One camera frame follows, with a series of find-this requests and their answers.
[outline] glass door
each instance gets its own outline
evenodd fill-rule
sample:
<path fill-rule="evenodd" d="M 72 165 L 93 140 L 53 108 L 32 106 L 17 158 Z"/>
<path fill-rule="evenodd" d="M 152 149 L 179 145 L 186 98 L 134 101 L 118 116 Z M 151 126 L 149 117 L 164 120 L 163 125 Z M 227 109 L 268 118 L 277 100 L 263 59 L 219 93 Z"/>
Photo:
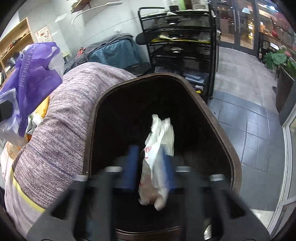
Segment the glass door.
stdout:
<path fill-rule="evenodd" d="M 220 46 L 256 56 L 259 22 L 255 0 L 214 0 L 213 7 L 220 20 Z"/>

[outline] purple tissue package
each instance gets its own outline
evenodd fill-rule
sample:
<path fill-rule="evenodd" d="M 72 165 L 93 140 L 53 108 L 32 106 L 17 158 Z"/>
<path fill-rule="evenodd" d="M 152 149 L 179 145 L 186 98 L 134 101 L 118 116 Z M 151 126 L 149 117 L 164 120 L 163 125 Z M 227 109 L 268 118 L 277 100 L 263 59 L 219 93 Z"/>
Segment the purple tissue package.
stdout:
<path fill-rule="evenodd" d="M 0 136 L 22 146 L 28 116 L 62 83 L 64 60 L 55 42 L 26 46 L 15 62 L 15 71 L 0 90 L 0 103 L 14 102 L 14 114 L 0 123 Z"/>

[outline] gray fabric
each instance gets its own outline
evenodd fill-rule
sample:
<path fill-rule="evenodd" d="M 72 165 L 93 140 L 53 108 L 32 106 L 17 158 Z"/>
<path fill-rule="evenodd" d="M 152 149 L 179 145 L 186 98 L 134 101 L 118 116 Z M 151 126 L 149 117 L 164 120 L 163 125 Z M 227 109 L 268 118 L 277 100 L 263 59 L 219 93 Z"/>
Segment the gray fabric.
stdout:
<path fill-rule="evenodd" d="M 15 180 L 30 200 L 46 209 L 81 173 L 95 101 L 111 86 L 134 77 L 95 62 L 82 64 L 64 76 L 50 95 L 45 118 L 12 165 Z M 42 212 L 20 194 L 12 175 L 5 187 L 5 205 L 24 236 Z"/>
<path fill-rule="evenodd" d="M 133 36 L 130 34 L 115 34 L 115 35 L 105 38 L 104 40 L 102 40 L 100 42 L 93 43 L 93 44 L 89 45 L 88 47 L 85 48 L 83 54 L 81 54 L 78 57 L 74 58 L 73 60 L 69 61 L 65 65 L 64 74 L 67 73 L 68 71 L 70 71 L 71 69 L 79 66 L 80 64 L 86 63 L 87 59 L 89 59 L 89 56 L 94 51 L 98 50 L 99 48 L 109 45 L 109 44 L 116 43 L 116 42 L 123 40 L 123 39 L 128 39 L 128 40 L 132 41 Z"/>

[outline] white plastic wrapper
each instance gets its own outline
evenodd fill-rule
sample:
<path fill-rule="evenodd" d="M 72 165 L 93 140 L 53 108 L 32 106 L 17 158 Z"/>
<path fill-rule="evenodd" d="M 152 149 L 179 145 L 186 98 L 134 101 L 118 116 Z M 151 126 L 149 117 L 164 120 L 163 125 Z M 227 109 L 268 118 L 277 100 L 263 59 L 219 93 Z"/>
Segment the white plastic wrapper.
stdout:
<path fill-rule="evenodd" d="M 165 207 L 169 193 L 163 154 L 174 155 L 174 130 L 169 118 L 162 121 L 157 115 L 152 115 L 151 132 L 145 145 L 139 202 L 142 205 L 154 204 L 159 211 Z"/>

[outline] tall brown planter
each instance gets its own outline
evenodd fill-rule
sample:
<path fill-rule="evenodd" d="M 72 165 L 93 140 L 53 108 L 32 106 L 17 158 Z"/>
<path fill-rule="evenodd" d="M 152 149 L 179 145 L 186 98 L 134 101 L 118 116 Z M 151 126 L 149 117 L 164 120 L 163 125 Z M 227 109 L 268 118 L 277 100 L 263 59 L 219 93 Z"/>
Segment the tall brown planter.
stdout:
<path fill-rule="evenodd" d="M 283 68 L 280 68 L 279 79 L 276 86 L 276 109 L 279 113 L 290 94 L 293 84 L 294 79 Z"/>

